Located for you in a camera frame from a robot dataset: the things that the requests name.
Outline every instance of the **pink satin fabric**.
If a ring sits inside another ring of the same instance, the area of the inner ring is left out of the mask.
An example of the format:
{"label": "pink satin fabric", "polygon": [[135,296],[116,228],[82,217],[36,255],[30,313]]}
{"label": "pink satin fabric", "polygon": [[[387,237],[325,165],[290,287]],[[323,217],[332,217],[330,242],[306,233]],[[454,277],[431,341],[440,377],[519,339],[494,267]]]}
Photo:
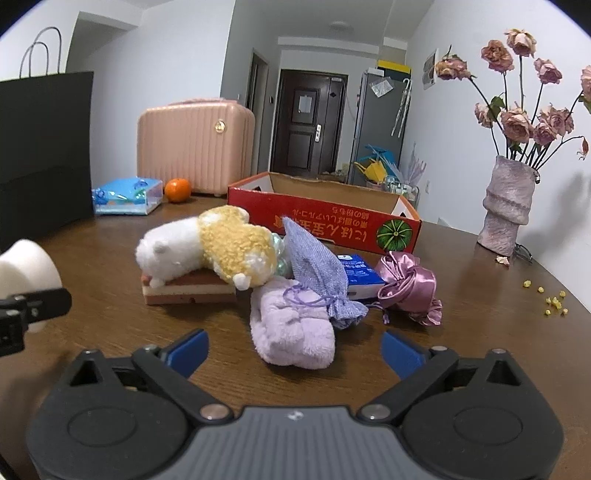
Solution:
{"label": "pink satin fabric", "polygon": [[419,258],[404,252],[389,252],[375,271],[386,282],[378,292],[383,308],[397,306],[421,325],[441,323],[441,301],[435,299],[435,274],[419,265]]}

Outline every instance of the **pumpkin illustration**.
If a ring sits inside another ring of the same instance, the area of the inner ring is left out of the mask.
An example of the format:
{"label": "pumpkin illustration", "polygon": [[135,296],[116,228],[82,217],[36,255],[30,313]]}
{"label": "pumpkin illustration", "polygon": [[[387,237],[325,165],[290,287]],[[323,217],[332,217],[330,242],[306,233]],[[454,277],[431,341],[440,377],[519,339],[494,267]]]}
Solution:
{"label": "pumpkin illustration", "polygon": [[413,229],[404,220],[388,220],[379,229],[376,236],[378,246],[385,252],[401,252],[410,245]]}

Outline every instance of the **ceiling light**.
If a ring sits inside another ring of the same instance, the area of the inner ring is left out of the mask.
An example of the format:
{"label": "ceiling light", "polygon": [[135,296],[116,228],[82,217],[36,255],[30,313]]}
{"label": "ceiling light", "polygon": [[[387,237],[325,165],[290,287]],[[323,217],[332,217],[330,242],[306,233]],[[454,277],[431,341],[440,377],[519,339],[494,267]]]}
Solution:
{"label": "ceiling light", "polygon": [[353,27],[351,27],[350,23],[344,22],[342,20],[337,20],[335,22],[332,22],[329,26],[331,29],[338,30],[338,31],[346,31],[346,30],[351,30],[353,28]]}

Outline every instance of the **tangerine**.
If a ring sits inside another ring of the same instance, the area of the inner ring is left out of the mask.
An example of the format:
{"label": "tangerine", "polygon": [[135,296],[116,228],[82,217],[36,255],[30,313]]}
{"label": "tangerine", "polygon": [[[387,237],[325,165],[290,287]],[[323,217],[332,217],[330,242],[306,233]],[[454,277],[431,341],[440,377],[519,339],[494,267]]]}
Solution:
{"label": "tangerine", "polygon": [[191,184],[187,179],[169,180],[164,187],[164,194],[169,202],[186,202],[191,196]]}

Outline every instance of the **pink rose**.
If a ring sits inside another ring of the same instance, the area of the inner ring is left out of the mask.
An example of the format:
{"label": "pink rose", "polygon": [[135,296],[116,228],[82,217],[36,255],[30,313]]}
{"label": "pink rose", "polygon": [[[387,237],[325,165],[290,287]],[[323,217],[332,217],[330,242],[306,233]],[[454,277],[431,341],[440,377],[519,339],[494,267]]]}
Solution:
{"label": "pink rose", "polygon": [[435,73],[442,80],[468,79],[468,65],[457,55],[445,56],[435,64]]}
{"label": "pink rose", "polygon": [[534,56],[537,41],[531,33],[512,28],[506,31],[505,35],[507,35],[507,45],[513,49],[516,55],[522,57]]}
{"label": "pink rose", "polygon": [[474,108],[474,115],[478,123],[485,128],[492,128],[491,117],[488,116],[489,109],[485,103],[477,103]]}
{"label": "pink rose", "polygon": [[537,59],[534,62],[534,67],[538,72],[540,81],[546,85],[548,83],[559,84],[562,78],[562,73],[556,68],[556,66],[549,60]]}
{"label": "pink rose", "polygon": [[489,40],[488,45],[480,51],[480,56],[496,72],[505,73],[515,68],[513,57],[500,40]]}
{"label": "pink rose", "polygon": [[583,88],[583,96],[588,102],[591,102],[591,65],[587,65],[583,69],[581,87]]}
{"label": "pink rose", "polygon": [[551,126],[554,132],[561,137],[574,130],[573,116],[570,115],[570,111],[566,108],[557,110],[550,104],[542,108],[538,119],[540,122]]}
{"label": "pink rose", "polygon": [[505,136],[519,143],[527,143],[534,134],[534,127],[530,120],[517,104],[507,112],[501,112],[501,124]]}
{"label": "pink rose", "polygon": [[534,128],[534,142],[545,147],[556,140],[556,132],[546,122],[540,122]]}

